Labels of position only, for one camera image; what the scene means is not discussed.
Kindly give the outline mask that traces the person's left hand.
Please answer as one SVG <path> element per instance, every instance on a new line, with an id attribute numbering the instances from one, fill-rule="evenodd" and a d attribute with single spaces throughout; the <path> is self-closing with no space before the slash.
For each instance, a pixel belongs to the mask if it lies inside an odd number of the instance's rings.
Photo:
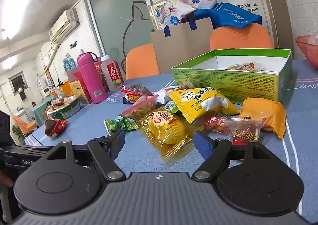
<path id="1" fill-rule="evenodd" d="M 14 182 L 11 178 L 9 178 L 6 174 L 2 171 L 0 172 L 0 184 L 5 185 L 7 187 L 12 187 Z"/>

